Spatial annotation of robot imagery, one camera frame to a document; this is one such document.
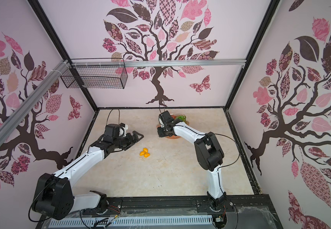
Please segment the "pink leaf-shaped bowl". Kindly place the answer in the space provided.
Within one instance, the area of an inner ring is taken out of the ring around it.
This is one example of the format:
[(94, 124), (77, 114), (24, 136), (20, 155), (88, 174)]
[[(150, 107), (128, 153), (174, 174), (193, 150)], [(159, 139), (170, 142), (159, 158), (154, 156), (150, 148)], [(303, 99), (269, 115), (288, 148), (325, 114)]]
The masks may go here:
[[(171, 114), (171, 117), (173, 119), (176, 119), (176, 117), (179, 116), (177, 114)], [(166, 138), (168, 139), (179, 139), (180, 137), (179, 136), (176, 136), (176, 135), (173, 135), (173, 136), (166, 136)]]

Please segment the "green grape bunch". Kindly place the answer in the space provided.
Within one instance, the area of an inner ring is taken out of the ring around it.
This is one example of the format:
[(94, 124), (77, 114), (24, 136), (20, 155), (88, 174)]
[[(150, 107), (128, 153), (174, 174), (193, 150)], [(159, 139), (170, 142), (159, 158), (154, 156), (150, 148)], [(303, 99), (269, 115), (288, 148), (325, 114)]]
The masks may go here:
[(186, 122), (186, 116), (185, 115), (179, 115), (179, 116), (176, 117), (176, 119), (179, 119), (182, 122)]

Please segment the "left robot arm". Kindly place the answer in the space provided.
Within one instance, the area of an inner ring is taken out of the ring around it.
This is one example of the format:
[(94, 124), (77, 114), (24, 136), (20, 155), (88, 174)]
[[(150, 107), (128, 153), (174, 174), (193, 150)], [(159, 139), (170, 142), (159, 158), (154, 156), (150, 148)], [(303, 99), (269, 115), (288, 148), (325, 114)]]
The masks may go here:
[(139, 132), (129, 133), (127, 130), (128, 125), (124, 123), (106, 125), (104, 133), (89, 146), (86, 153), (53, 174), (41, 175), (29, 211), (56, 220), (83, 210), (105, 213), (109, 206), (106, 194), (92, 190), (88, 194), (75, 196), (73, 187), (111, 153), (126, 151), (144, 137)]

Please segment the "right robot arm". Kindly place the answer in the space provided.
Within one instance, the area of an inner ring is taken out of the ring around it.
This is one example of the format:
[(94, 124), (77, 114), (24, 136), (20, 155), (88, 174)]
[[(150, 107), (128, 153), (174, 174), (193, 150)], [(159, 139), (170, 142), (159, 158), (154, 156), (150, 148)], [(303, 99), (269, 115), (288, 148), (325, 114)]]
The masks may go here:
[(157, 128), (159, 137), (179, 136), (194, 145), (199, 165), (207, 171), (208, 199), (213, 211), (220, 211), (226, 201), (226, 192), (221, 181), (220, 168), (224, 152), (216, 135), (212, 132), (200, 132), (185, 122), (174, 119), (168, 111), (162, 112)]

